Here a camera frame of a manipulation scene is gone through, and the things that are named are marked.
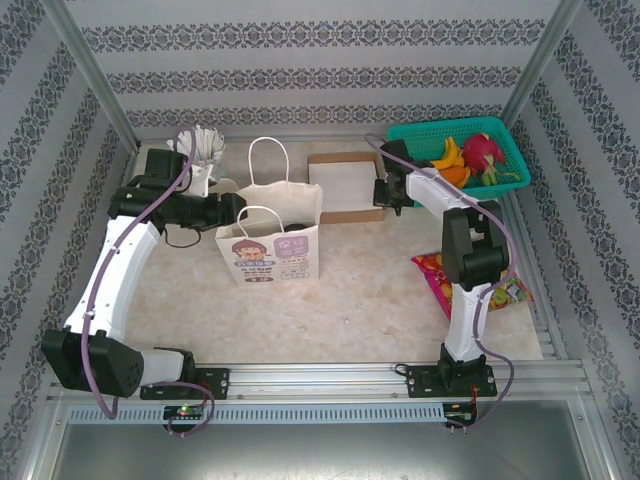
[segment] white paper bag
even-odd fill
[[[256,185],[251,153],[262,140],[276,142],[287,162],[284,181]],[[238,285],[318,278],[318,225],[322,213],[319,185],[289,181],[289,156],[276,139],[260,137],[249,146],[251,185],[239,190],[247,218],[219,227],[216,242]],[[286,231],[294,225],[295,231]]]

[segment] cardboard box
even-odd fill
[[[321,224],[380,222],[385,219],[386,210],[373,205],[375,179],[385,176],[384,165],[377,153],[310,155],[307,166],[309,183],[317,183],[323,190]]]

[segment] patterned wallpaper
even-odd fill
[[[495,115],[557,4],[68,1],[142,139],[181,121],[344,135]]]
[[[623,478],[640,477],[640,2],[587,1],[513,129],[518,200]]]
[[[49,379],[40,340],[93,270],[129,152],[41,4],[2,1],[0,12],[0,479],[9,479]]]

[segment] basket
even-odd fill
[[[499,185],[484,186],[479,179],[471,177],[464,193],[479,200],[498,198],[515,188],[525,187],[531,182],[531,174],[516,147],[511,134],[502,120],[496,117],[458,118],[438,122],[414,123],[391,127],[387,132],[389,140],[402,139],[407,145],[409,155],[414,160],[439,160],[444,155],[444,142],[453,137],[462,147],[464,141],[476,133],[487,133],[493,138],[507,160],[507,165],[496,164],[498,171],[513,172],[520,176],[498,176]]]

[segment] marble floor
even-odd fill
[[[363,142],[285,145],[296,181],[305,180],[310,153],[369,149]],[[259,183],[284,174],[274,146],[257,152]],[[229,144],[225,152],[227,174],[240,186],[248,182],[247,147]],[[175,244],[195,237],[177,227],[168,233]],[[185,348],[201,363],[433,361],[448,320],[411,257],[439,250],[440,242],[440,222],[425,209],[389,212],[384,222],[321,225],[319,280],[245,288],[228,272],[213,231],[188,249],[161,242],[138,282],[126,341]],[[526,304],[490,313],[485,340],[513,359],[542,358]]]

